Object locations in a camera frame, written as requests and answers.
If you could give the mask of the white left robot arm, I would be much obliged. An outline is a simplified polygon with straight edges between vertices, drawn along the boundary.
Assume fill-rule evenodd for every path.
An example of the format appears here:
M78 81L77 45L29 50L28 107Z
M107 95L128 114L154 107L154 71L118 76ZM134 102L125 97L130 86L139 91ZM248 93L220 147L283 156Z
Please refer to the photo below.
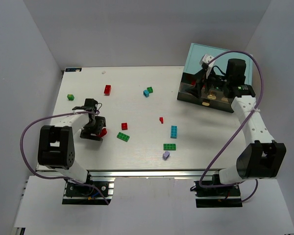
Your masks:
M38 163L54 169L70 181L86 183L89 171L75 161L74 135L80 131L82 139L102 141L100 134L106 119L89 113L66 116L55 125L40 130Z

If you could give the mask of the small red square lego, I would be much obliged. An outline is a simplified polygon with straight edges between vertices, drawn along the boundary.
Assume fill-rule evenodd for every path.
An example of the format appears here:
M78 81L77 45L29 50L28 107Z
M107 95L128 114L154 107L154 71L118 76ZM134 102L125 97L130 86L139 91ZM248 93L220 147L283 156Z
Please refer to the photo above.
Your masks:
M122 123L121 128L122 130L127 130L128 129L127 123Z

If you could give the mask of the red curved lego piece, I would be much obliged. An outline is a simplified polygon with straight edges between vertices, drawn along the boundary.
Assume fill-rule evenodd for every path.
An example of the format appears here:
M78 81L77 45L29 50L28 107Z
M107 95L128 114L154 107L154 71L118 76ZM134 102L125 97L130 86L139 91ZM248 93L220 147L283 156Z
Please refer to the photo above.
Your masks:
M107 134L107 130L106 130L106 128L103 128L102 131L101 131L100 134L99 134L99 137L103 137L103 136L105 136L106 134Z

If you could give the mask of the green long lego brick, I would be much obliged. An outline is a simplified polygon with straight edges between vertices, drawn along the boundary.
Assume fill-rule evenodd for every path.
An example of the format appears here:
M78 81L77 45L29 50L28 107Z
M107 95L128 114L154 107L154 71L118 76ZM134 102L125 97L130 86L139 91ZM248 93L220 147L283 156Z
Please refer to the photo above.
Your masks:
M175 143L164 143L163 144L163 149L165 151L169 151L169 150L176 150L176 144Z

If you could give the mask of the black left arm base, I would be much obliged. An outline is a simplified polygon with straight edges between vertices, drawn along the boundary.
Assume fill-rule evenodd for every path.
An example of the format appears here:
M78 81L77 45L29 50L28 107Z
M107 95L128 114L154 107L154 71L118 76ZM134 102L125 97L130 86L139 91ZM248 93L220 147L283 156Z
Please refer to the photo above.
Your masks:
M106 198L108 203L111 202L114 191L114 180L112 178L96 178L91 179L90 184L93 184L102 195ZM107 206L108 204L101 196L101 194L92 187L84 187L70 181L66 181L63 199L63 205L96 205Z

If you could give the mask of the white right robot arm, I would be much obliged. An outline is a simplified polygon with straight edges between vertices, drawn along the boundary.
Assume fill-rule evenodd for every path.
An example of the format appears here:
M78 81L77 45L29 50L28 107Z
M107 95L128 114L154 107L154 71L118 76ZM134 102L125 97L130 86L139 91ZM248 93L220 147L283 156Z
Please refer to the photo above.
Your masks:
M255 97L251 85L245 84L246 63L242 59L229 59L226 72L221 76L213 71L214 57L202 57L202 69L194 74L196 84L188 90L194 96L201 96L201 90L221 91L231 102L240 127L228 140L232 142L243 132L246 148L231 167L221 169L213 175L210 188L223 188L250 179L274 178L286 154L284 143L278 143L269 133L258 109L260 99Z

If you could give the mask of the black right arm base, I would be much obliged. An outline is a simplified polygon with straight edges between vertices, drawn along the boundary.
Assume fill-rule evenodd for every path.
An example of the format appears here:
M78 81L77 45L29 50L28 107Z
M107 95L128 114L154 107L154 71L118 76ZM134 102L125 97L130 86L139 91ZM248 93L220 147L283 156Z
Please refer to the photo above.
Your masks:
M190 191L195 193L197 208L240 208L243 206L238 186L202 188L199 181L194 181Z

